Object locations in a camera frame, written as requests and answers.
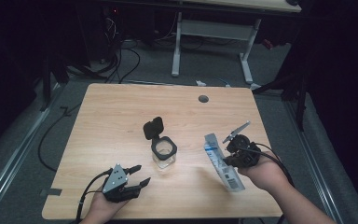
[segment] wooden table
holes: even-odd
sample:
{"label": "wooden table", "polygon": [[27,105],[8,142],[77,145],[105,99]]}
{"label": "wooden table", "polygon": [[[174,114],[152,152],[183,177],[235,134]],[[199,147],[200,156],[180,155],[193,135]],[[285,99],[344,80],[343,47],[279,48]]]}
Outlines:
{"label": "wooden table", "polygon": [[[200,95],[209,102],[201,103]],[[164,122],[160,136],[169,136],[178,146],[176,162],[162,170],[153,162],[151,141],[143,131],[155,117]],[[91,84],[51,186],[62,193],[48,196],[43,217],[75,218],[85,187],[116,163],[124,168],[142,165],[128,186],[151,180],[115,218],[278,217],[282,211],[273,198],[247,177],[241,176],[246,190],[228,192],[203,149],[204,135],[215,133],[221,142],[246,120],[252,123],[241,134],[269,146],[248,89]],[[83,216],[91,198],[85,201]]]}

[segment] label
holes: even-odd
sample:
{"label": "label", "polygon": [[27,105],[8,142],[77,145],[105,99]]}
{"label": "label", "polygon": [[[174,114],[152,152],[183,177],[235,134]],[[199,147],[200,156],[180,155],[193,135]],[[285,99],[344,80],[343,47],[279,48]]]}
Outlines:
{"label": "label", "polygon": [[237,192],[245,189],[234,167],[227,166],[223,161],[225,156],[217,143],[214,133],[205,135],[204,149],[228,191]]}

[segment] hole in table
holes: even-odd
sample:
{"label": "hole in table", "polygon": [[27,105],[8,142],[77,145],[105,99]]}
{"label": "hole in table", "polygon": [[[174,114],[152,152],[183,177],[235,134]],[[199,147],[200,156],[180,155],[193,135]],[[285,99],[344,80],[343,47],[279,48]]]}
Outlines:
{"label": "hole in table", "polygon": [[208,96],[206,96],[206,95],[201,95],[201,96],[199,96],[199,101],[200,101],[201,103],[208,103],[209,98],[208,98]]}

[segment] cable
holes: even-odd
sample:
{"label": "cable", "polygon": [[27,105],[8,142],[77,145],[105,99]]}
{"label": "cable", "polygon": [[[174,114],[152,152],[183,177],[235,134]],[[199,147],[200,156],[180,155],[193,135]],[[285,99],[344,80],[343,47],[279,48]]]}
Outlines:
{"label": "cable", "polygon": [[188,49],[188,50],[196,50],[196,49],[199,49],[199,48],[201,48],[203,46],[205,38],[203,38],[202,36],[194,36],[193,39],[200,39],[200,44],[198,46],[196,46],[195,48],[186,48],[181,44],[181,48],[182,49]]}
{"label": "cable", "polygon": [[212,40],[210,40],[210,39],[211,39],[211,38],[205,38],[205,42],[210,43],[210,44],[214,44],[214,45],[220,45],[220,46],[235,44],[235,43],[238,43],[238,42],[239,42],[239,40],[230,39],[230,40],[227,40],[227,41],[224,42],[224,43],[219,43],[219,42],[217,42],[217,41],[212,41]]}
{"label": "cable", "polygon": [[155,39],[155,42],[157,42],[159,40],[169,39],[169,38],[172,38],[172,37],[176,36],[176,35],[171,35],[171,36],[168,36],[168,35],[170,35],[172,33],[173,27],[175,27],[175,24],[176,24],[177,17],[178,17],[178,13],[176,12],[175,17],[173,18],[173,22],[172,22],[172,26],[171,26],[170,31],[165,36],[163,36],[162,38]]}
{"label": "cable", "polygon": [[225,81],[224,79],[222,79],[222,78],[220,78],[220,77],[216,77],[216,79],[219,79],[220,81],[226,83],[226,87],[231,87],[231,86],[229,85],[229,83],[228,83],[227,81]]}
{"label": "cable", "polygon": [[136,63],[136,65],[130,70],[130,72],[128,72],[126,75],[124,75],[122,78],[120,78],[118,80],[118,84],[121,84],[124,80],[125,77],[127,77],[131,72],[133,72],[139,65],[139,63],[141,62],[141,56],[133,49],[126,49],[126,50],[129,50],[129,51],[132,51],[134,54],[136,54],[136,56],[138,56],[138,62]]}
{"label": "cable", "polygon": [[90,194],[90,193],[102,193],[102,191],[100,191],[100,190],[91,190],[91,191],[88,191],[88,192],[86,193],[86,195],[88,195],[88,194]]}
{"label": "cable", "polygon": [[274,161],[275,163],[277,163],[277,165],[281,168],[281,170],[283,171],[284,175],[287,177],[287,180],[289,181],[289,183],[294,187],[295,183],[293,182],[292,177],[290,176],[289,172],[287,171],[286,167],[283,165],[283,163],[281,161],[279,161],[279,159],[275,159],[272,156],[270,156],[267,153],[264,153],[262,151],[254,151],[252,149],[246,148],[246,147],[238,147],[238,149],[240,150],[244,150],[244,151],[248,151],[248,152],[252,152],[252,153],[256,153],[259,154],[261,156],[267,157],[270,160]]}
{"label": "cable", "polygon": [[274,154],[274,156],[275,156],[280,162],[282,162],[281,159],[279,158],[278,154],[277,154],[274,150],[272,150],[272,148],[270,148],[270,147],[268,147],[268,146],[266,146],[266,145],[263,145],[263,144],[261,144],[261,143],[255,143],[255,144],[256,144],[257,146],[262,146],[262,147],[268,148],[268,149]]}
{"label": "cable", "polygon": [[85,188],[81,198],[80,198],[80,202],[79,202],[79,206],[77,208],[77,213],[76,213],[76,223],[80,223],[80,217],[81,217],[81,211],[83,209],[83,203],[86,200],[86,195],[89,193],[89,188],[91,187],[91,185],[100,177],[104,176],[104,175],[110,175],[112,174],[113,168],[110,168],[109,170],[100,173],[99,175],[95,176],[87,185],[87,187]]}
{"label": "cable", "polygon": [[74,111],[76,108],[78,108],[80,105],[81,105],[81,103],[78,104],[78,105],[76,105],[76,106],[74,106],[74,107],[72,107],[72,109],[70,109],[70,110],[67,110],[68,107],[61,107],[61,108],[65,108],[65,112],[62,114],[62,116],[61,116],[59,119],[57,119],[56,121],[54,121],[54,123],[52,123],[52,124],[48,127],[48,130],[45,132],[45,134],[43,134],[43,137],[42,137],[42,139],[41,139],[40,142],[39,142],[39,146],[38,146],[38,148],[37,148],[37,157],[39,158],[39,161],[40,161],[46,168],[48,168],[48,169],[49,169],[50,171],[52,171],[52,172],[57,172],[57,169],[52,168],[51,166],[47,165],[47,164],[43,161],[43,159],[42,159],[42,152],[41,152],[41,151],[42,151],[43,142],[45,141],[45,138],[48,136],[48,133],[54,128],[54,126],[55,126],[58,122],[60,122],[60,120],[63,119],[64,117],[68,117],[68,115],[69,115],[72,111]]}
{"label": "cable", "polygon": [[262,224],[266,224],[261,217],[260,217],[258,220],[259,220]]}
{"label": "cable", "polygon": [[113,82],[113,79],[115,78],[115,76],[116,75],[114,75],[113,76],[113,74],[114,73],[117,73],[117,76],[118,76],[118,68],[120,67],[120,65],[121,65],[121,48],[120,48],[120,50],[118,51],[118,53],[119,53],[119,58],[118,58],[118,63],[117,63],[117,65],[116,65],[116,68],[115,68],[115,70],[110,74],[110,76],[106,79],[106,81],[105,81],[105,83],[108,83],[109,82],[109,79],[111,79],[111,81],[110,81],[110,83],[112,83]]}

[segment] black object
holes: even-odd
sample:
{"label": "black object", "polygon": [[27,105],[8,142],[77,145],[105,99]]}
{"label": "black object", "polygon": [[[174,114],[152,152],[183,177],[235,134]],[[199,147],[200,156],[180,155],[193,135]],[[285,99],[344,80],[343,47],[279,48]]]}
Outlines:
{"label": "black object", "polygon": [[224,158],[223,161],[227,165],[244,168],[256,165],[261,152],[254,142],[251,143],[249,138],[242,134],[236,135],[229,142],[226,150],[231,153],[231,156]]}
{"label": "black object", "polygon": [[297,0],[286,0],[286,2],[291,5],[291,6],[297,6],[298,5],[298,1]]}
{"label": "black object", "polygon": [[106,200],[112,203],[120,203],[130,199],[138,198],[141,189],[149,184],[150,177],[141,181],[139,185],[126,188],[128,183],[127,175],[131,175],[141,170],[141,165],[136,165],[130,169],[123,169],[117,164],[112,174],[103,183],[103,195]]}
{"label": "black object", "polygon": [[[177,152],[176,144],[167,136],[159,137],[164,131],[164,124],[162,123],[161,117],[156,117],[153,121],[149,121],[144,125],[144,133],[147,140],[152,139],[152,151],[161,161],[166,161],[169,157],[173,156]],[[172,146],[172,150],[168,154],[161,154],[158,152],[158,144],[167,142]]]}

